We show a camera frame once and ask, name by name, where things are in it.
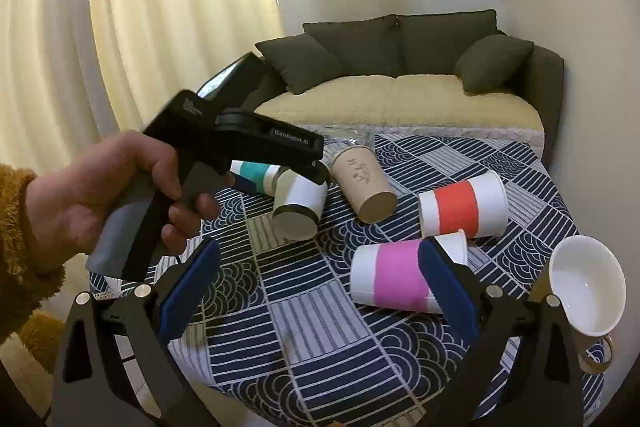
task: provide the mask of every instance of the finger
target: finger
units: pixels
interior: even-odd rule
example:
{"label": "finger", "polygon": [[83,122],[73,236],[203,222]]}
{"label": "finger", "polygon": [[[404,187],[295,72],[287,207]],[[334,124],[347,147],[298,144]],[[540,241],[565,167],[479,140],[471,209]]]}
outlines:
{"label": "finger", "polygon": [[198,194],[196,197],[196,211],[206,221],[212,221],[220,215],[220,204],[210,194]]}
{"label": "finger", "polygon": [[174,225],[164,225],[161,236],[172,255],[180,255],[187,248],[187,238],[178,232]]}
{"label": "finger", "polygon": [[174,203],[169,207],[169,221],[185,237],[200,233],[200,217],[183,203]]}
{"label": "finger", "polygon": [[179,200],[178,153],[169,144],[139,132],[123,134],[125,146],[138,168],[151,172],[154,185],[172,200]]}

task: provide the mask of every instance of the navy patterned tablecloth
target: navy patterned tablecloth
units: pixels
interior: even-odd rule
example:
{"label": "navy patterned tablecloth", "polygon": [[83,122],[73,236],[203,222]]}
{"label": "navy patterned tablecloth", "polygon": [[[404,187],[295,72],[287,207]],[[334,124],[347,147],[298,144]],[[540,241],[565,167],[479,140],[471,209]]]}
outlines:
{"label": "navy patterned tablecloth", "polygon": [[[219,194],[222,215],[205,222],[202,235],[219,241],[222,269],[183,337],[169,346],[185,373],[278,425],[414,425],[455,372],[465,343],[442,316],[354,304],[354,250],[419,238],[416,194],[487,169],[505,184],[509,224],[502,237],[469,241],[470,266],[483,283],[525,298],[555,245],[577,233],[555,185],[523,143],[382,134],[376,155],[398,195],[396,213],[365,225],[334,186],[311,241],[290,243],[271,230],[272,198],[231,189]],[[200,240],[190,242],[183,259]],[[163,258],[148,279],[176,262]],[[91,282],[94,293],[113,289],[101,276]],[[511,339],[479,415],[495,406],[516,350]],[[603,349],[594,346],[592,355],[602,360]],[[584,412],[591,413],[603,377],[584,375],[583,384]]]}

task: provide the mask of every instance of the sofa armrest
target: sofa armrest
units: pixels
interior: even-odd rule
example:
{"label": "sofa armrest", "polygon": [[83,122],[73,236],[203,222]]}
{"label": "sofa armrest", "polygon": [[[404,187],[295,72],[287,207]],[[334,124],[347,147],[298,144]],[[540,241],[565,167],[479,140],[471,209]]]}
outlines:
{"label": "sofa armrest", "polygon": [[264,75],[258,85],[258,88],[249,93],[242,103],[241,108],[245,111],[253,112],[264,102],[275,98],[287,90],[287,85],[284,83],[280,74],[273,69],[273,67],[271,67],[263,57],[260,57],[260,60],[262,60],[267,66],[268,73]]}
{"label": "sofa armrest", "polygon": [[545,128],[542,163],[548,168],[558,137],[562,111],[564,60],[551,50],[535,46],[531,56],[514,74],[510,87],[540,115]]}

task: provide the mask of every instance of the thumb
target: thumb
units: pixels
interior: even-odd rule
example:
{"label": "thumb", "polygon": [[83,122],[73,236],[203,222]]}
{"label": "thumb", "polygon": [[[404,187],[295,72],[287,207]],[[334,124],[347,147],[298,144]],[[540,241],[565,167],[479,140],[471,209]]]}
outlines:
{"label": "thumb", "polygon": [[178,153],[166,144],[140,132],[127,134],[128,148],[136,166],[151,172],[154,185],[172,200],[179,200],[182,187],[178,180]]}

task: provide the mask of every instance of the wrist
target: wrist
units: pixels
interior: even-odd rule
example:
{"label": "wrist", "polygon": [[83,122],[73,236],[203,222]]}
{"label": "wrist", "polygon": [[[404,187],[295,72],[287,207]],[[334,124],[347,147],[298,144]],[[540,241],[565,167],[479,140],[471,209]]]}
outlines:
{"label": "wrist", "polygon": [[47,275],[76,254],[69,234],[66,192],[57,173],[29,183],[20,206],[22,237],[30,266],[38,275]]}

